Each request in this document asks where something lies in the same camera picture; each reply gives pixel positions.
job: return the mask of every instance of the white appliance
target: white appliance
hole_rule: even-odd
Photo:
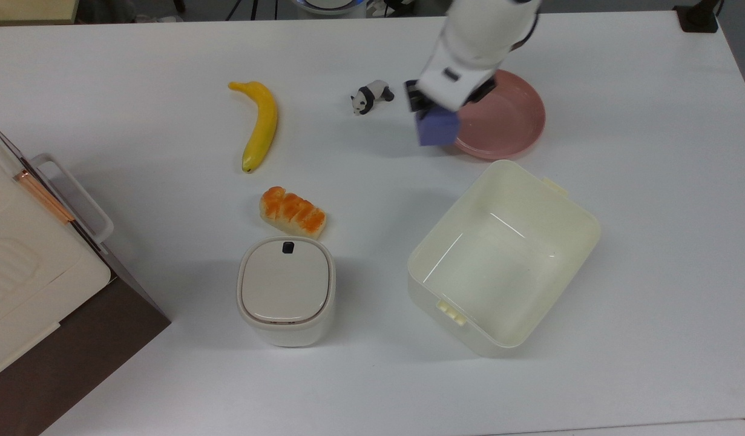
[[[336,272],[322,243],[307,237],[270,237],[240,262],[237,307],[267,342],[305,347],[321,339],[334,316]]]
[[[48,161],[54,160],[41,155],[33,163]],[[76,218],[33,166],[0,132],[0,371],[51,334],[111,276],[77,230]],[[106,229],[93,236],[95,242],[113,229],[107,217],[104,221]]]

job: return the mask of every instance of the purple block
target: purple block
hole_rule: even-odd
[[[450,145],[458,136],[458,114],[446,108],[435,107],[422,119],[416,113],[418,141],[421,145]]]

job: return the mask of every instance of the container handle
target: container handle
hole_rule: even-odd
[[[52,154],[49,153],[42,153],[33,159],[31,159],[31,165],[33,165],[35,168],[38,168],[39,166],[46,164],[46,163],[53,163],[57,168],[60,170],[60,172],[63,173],[63,176],[67,177],[68,181],[71,182],[71,184],[76,188],[77,191],[79,191],[80,194],[82,194],[82,197],[92,206],[93,210],[100,216],[101,220],[103,220],[103,229],[99,232],[92,232],[92,238],[93,241],[96,241],[96,243],[103,243],[104,240],[107,239],[107,237],[111,236],[111,234],[114,231],[114,223],[111,221],[111,218],[109,218],[109,215],[106,215],[106,213],[101,209],[100,206],[98,206],[98,203],[95,202],[93,197],[90,196],[89,193],[87,193],[87,190],[85,190],[84,187],[82,187],[81,184],[79,184],[79,181],[76,180],[76,177],[73,176],[67,169],[65,169],[65,166],[61,165],[57,159]]]
[[[438,301],[438,303],[436,304],[436,308],[442,310],[444,314],[448,315],[448,317],[455,321],[459,326],[464,326],[467,323],[467,318],[464,317],[464,315],[461,315],[458,310],[455,310],[452,306],[450,306],[450,304],[447,304],[445,300]]]

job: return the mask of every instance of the open plastic box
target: open plastic box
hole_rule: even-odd
[[[410,255],[409,295],[472,351],[498,356],[531,334],[600,234],[566,191],[498,160]]]

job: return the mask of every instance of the small white canister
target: small white canister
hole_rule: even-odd
[[[249,248],[237,276],[240,315],[267,342],[304,347],[321,339],[334,315],[335,267],[321,243],[270,237]]]

